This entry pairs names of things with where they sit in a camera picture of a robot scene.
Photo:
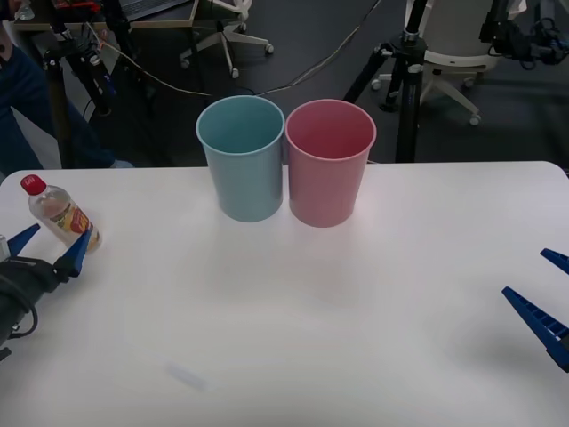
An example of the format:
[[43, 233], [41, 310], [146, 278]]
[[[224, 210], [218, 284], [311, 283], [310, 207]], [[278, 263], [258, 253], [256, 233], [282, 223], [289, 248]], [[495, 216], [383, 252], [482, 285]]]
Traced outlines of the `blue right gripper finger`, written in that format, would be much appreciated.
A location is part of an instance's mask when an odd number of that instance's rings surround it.
[[568, 372], [568, 326], [550, 316], [510, 287], [502, 294], [543, 344], [546, 352], [564, 371]]
[[561, 254], [548, 248], [541, 250], [540, 255], [549, 262], [556, 265], [564, 273], [569, 274], [569, 258], [567, 255]]

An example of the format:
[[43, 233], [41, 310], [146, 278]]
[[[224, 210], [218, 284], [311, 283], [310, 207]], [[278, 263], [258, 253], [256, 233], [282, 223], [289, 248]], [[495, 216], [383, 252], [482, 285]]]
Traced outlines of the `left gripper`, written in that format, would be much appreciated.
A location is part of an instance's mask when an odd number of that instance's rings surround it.
[[[18, 255], [29, 240], [40, 230], [35, 223], [7, 240], [9, 255]], [[21, 307], [20, 298], [14, 293], [17, 287], [26, 301], [35, 306], [44, 294], [52, 293], [60, 282], [77, 278], [82, 270], [84, 257], [90, 243], [92, 230], [87, 229], [53, 264], [43, 260], [12, 257], [1, 262], [1, 306], [13, 304]]]

